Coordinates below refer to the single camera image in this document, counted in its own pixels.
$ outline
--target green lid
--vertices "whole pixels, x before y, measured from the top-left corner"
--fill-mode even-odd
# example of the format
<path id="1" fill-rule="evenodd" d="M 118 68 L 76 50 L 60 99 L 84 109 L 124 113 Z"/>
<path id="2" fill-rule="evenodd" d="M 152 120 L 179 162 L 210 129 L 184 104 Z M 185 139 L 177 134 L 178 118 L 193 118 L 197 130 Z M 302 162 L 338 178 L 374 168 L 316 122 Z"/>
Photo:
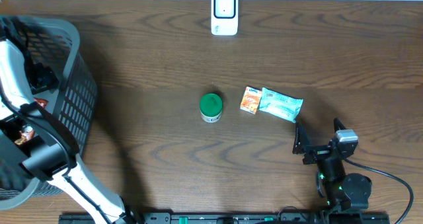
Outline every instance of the green lid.
<path id="1" fill-rule="evenodd" d="M 222 111 L 222 99 L 216 94 L 206 94 L 200 101 L 200 111 L 208 117 L 215 117 Z"/>

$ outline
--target plastic basket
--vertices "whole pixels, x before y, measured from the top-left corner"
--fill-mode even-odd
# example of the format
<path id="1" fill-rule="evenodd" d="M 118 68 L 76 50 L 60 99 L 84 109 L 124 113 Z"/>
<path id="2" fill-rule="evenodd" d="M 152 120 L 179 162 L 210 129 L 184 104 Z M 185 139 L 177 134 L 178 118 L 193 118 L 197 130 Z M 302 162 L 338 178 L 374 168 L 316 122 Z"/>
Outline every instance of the plastic basket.
<path id="1" fill-rule="evenodd" d="M 0 17 L 8 23 L 12 16 Z M 59 88 L 34 95 L 48 101 L 46 110 L 71 131 L 81 155 L 87 142 L 97 100 L 97 86 L 78 52 L 79 33 L 70 23 L 59 19 L 18 16 L 22 22 L 19 34 L 28 37 L 28 49 L 34 63 L 52 68 L 58 77 Z M 0 199 L 9 199 L 22 192 L 30 180 L 17 176 L 0 159 Z M 51 196 L 62 191 L 47 182 L 41 183 L 32 196 Z"/>

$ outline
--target wooden tabletop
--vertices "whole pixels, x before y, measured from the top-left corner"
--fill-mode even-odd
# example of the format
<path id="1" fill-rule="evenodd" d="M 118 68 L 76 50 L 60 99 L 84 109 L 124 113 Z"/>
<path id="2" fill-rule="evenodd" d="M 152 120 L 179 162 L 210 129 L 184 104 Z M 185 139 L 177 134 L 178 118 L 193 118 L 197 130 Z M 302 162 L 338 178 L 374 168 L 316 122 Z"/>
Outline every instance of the wooden tabletop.
<path id="1" fill-rule="evenodd" d="M 241 0 L 236 36 L 210 32 L 210 0 L 4 0 L 1 14 L 72 22 L 99 99 L 84 161 L 140 209 L 279 211 L 325 205 L 315 165 L 292 154 L 295 125 L 239 110 L 245 87 L 303 98 L 314 144 L 339 117 L 360 144 L 353 161 L 406 180 L 423 223 L 423 3 Z M 220 91 L 220 121 L 201 120 Z M 369 210 L 395 222 L 406 188 L 373 181 Z M 83 210 L 67 195 L 32 198 L 0 223 L 57 223 Z"/>

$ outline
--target orange and white box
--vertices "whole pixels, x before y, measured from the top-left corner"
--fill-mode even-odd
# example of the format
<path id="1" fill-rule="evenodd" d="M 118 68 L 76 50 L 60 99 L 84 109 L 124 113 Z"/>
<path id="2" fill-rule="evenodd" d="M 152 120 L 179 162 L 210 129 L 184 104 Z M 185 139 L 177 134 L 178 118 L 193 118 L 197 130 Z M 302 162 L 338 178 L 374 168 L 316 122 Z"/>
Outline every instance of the orange and white box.
<path id="1" fill-rule="evenodd" d="M 241 101 L 241 110 L 256 114 L 260 99 L 262 98 L 262 91 L 253 89 L 251 87 L 245 88 L 243 100 Z"/>

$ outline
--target light blue wrapper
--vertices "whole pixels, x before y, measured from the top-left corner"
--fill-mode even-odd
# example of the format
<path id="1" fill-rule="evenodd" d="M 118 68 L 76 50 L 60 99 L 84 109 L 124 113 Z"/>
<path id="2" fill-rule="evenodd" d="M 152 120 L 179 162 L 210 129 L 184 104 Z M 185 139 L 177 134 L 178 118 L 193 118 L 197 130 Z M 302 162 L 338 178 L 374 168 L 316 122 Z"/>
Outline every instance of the light blue wrapper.
<path id="1" fill-rule="evenodd" d="M 262 99 L 258 109 L 295 123 L 295 118 L 299 114 L 301 105 L 303 105 L 302 99 L 291 98 L 263 88 Z"/>

